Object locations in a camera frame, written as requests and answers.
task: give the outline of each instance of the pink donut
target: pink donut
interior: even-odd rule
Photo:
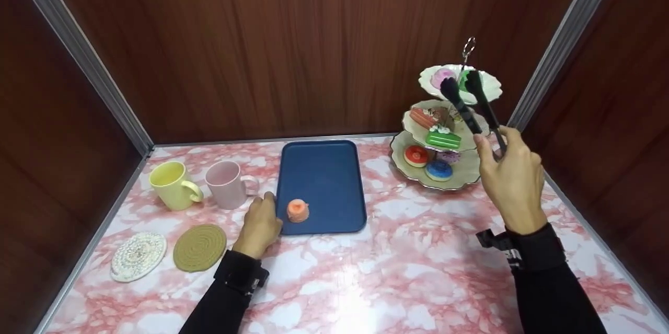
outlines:
[[[444,79],[453,77],[454,79],[458,79],[458,75],[453,70],[448,69],[447,67],[442,67],[441,69],[437,70],[434,74],[432,74],[432,78],[430,79],[430,83],[432,84],[432,87],[436,89],[441,89],[442,88],[442,82]]]

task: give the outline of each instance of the black sleeve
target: black sleeve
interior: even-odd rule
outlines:
[[[566,262],[537,272],[514,270],[525,334],[606,333],[597,311]]]
[[[214,280],[179,333],[237,334],[250,301],[251,296],[242,296],[224,282]]]

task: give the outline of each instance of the human hand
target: human hand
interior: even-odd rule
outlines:
[[[251,203],[232,250],[258,260],[279,236],[282,225],[284,222],[276,217],[274,194],[268,191],[264,198],[256,197]]]
[[[481,158],[483,188],[502,214],[504,224],[521,235],[541,229],[547,218],[541,209],[544,170],[541,158],[530,151],[521,133],[514,128],[500,127],[506,136],[506,154],[495,162],[488,139],[475,134],[474,141]]]

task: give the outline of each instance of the yellow mug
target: yellow mug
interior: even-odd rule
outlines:
[[[168,161],[158,165],[148,175],[153,190],[170,210],[184,210],[193,202],[202,201],[202,191],[191,180],[186,165]]]

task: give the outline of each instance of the black wrist mount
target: black wrist mount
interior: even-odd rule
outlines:
[[[251,296],[258,287],[265,285],[269,275],[270,272],[261,267],[259,260],[228,250],[213,277],[243,296]]]
[[[509,229],[493,235],[491,229],[486,229],[478,232],[476,238],[484,248],[503,251],[512,270],[542,271],[558,267],[567,260],[562,243],[549,223],[529,235]]]

